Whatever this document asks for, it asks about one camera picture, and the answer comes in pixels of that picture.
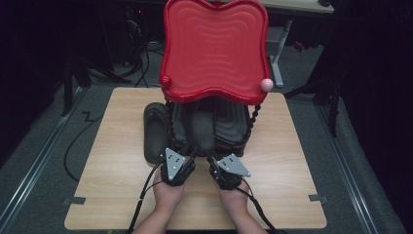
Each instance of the red tray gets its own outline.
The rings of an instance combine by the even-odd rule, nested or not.
[[[160,83],[167,99],[222,96],[247,105],[264,100],[261,82],[270,78],[268,17],[258,1],[169,0],[164,21],[167,44]]]

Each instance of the wooden table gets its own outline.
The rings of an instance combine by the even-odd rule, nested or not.
[[[65,227],[128,229],[143,187],[152,170],[143,156],[143,110],[150,102],[165,102],[159,89],[117,88],[107,106],[83,171]],[[326,219],[303,150],[282,94],[270,93],[252,129],[243,164],[252,177],[247,181],[267,218],[280,229],[323,228]],[[205,158],[187,180],[181,204],[169,229],[234,229],[219,202]],[[146,194],[141,222],[154,208],[153,192]],[[249,210],[264,226],[253,204]]]

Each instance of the forearm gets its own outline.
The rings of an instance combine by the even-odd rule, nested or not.
[[[164,234],[172,214],[171,211],[155,209],[134,229],[132,234]]]
[[[231,216],[238,234],[267,234],[268,232],[249,214]]]

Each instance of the dark background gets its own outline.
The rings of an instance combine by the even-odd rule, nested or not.
[[[339,73],[341,96],[371,167],[406,230],[413,232],[408,219],[413,212],[412,3],[345,0],[332,4],[336,17],[362,21],[343,20],[333,30],[328,22],[295,20],[287,45],[299,41],[306,47],[325,47],[309,83],[336,76],[335,61],[354,50]],[[113,33],[122,34],[124,29],[111,19],[121,17],[123,8],[105,4],[100,8],[57,1],[0,2],[1,165],[54,101],[68,48],[105,69],[123,62],[122,51],[128,50],[129,42],[114,39]],[[162,6],[149,9],[147,19],[152,24],[146,30],[162,38]],[[119,31],[107,33],[108,28]]]

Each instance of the gray carpet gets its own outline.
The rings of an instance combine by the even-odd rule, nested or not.
[[[322,48],[316,48],[300,53],[294,48],[286,47],[280,59],[284,88],[274,89],[274,92],[286,93],[304,85],[321,51]],[[145,80],[148,84],[154,85],[157,83],[162,57],[150,53],[149,58],[149,70],[145,75]],[[125,68],[117,67],[117,72],[123,70]],[[136,82],[140,74],[139,71],[130,79]],[[64,198],[73,196],[76,182],[65,172],[63,160],[70,143],[91,123],[85,121],[87,114],[84,112],[90,112],[89,120],[95,120],[101,116],[110,94],[116,86],[119,85],[108,80],[94,79],[93,85],[86,91],[67,121],[63,132],[56,141],[52,156],[23,203],[8,233],[107,233],[107,231],[72,232],[64,228],[63,223],[68,206],[64,206],[61,202]],[[320,195],[326,196],[328,199],[328,202],[322,205],[328,224],[322,230],[286,231],[291,234],[364,233],[352,198],[339,172],[335,149],[331,144],[329,133],[310,97],[308,95],[295,97],[289,99],[287,103],[316,188]],[[59,121],[62,110],[62,90],[60,89],[56,93],[54,104],[37,119],[15,154],[1,170],[0,209],[6,209],[19,184],[30,169],[30,165]],[[82,173],[99,123],[97,121],[92,124],[68,151],[67,165],[76,177]],[[337,122],[337,134],[337,140],[371,211],[378,233],[405,233],[383,189],[365,160],[348,120],[345,106],[342,104]]]

